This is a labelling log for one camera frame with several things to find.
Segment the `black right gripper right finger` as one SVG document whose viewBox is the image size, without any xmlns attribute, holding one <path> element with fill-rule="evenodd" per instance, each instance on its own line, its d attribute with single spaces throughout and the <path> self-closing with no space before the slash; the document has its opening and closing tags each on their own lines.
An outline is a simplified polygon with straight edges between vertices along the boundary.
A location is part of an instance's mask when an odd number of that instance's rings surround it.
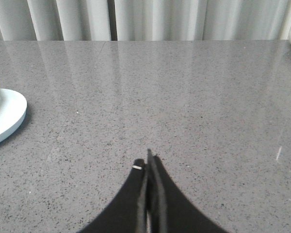
<svg viewBox="0 0 291 233">
<path fill-rule="evenodd" d="M 179 190 L 161 159 L 147 150 L 147 198 L 152 233 L 225 233 Z"/>
</svg>

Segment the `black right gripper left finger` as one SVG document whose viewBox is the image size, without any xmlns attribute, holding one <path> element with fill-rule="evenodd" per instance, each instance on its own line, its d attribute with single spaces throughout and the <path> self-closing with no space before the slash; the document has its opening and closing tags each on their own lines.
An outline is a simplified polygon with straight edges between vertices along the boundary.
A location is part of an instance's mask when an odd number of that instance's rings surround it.
<svg viewBox="0 0 291 233">
<path fill-rule="evenodd" d="M 132 169 L 108 206 L 81 233 L 145 233 L 147 170 L 143 159 Z"/>
</svg>

